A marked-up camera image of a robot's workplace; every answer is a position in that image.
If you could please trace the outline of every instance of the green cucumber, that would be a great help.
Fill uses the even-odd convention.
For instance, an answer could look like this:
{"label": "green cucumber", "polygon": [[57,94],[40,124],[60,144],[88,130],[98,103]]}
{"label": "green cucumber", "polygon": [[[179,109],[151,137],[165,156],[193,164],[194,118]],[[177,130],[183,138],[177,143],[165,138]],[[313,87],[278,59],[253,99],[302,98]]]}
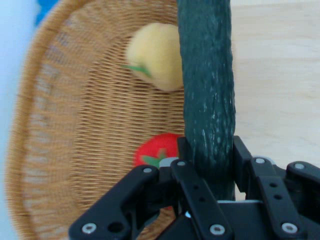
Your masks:
{"label": "green cucumber", "polygon": [[177,8],[190,161],[216,199],[234,200],[230,0],[177,0]]}

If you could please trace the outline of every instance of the toy pear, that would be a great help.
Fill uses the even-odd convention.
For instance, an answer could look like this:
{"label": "toy pear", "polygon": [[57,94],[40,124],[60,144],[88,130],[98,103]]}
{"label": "toy pear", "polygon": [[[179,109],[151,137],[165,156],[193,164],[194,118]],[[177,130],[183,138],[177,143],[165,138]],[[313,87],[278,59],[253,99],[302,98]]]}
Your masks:
{"label": "toy pear", "polygon": [[156,88],[171,92],[183,86],[178,27],[150,23],[135,32],[126,49],[126,68]]}

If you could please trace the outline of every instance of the light wood surface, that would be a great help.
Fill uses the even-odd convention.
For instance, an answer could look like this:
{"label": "light wood surface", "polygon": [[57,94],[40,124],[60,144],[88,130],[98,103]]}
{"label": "light wood surface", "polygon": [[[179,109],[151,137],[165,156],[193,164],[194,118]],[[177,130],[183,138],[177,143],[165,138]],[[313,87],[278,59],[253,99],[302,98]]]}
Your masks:
{"label": "light wood surface", "polygon": [[235,134],[281,168],[320,167],[320,1],[235,2]]}

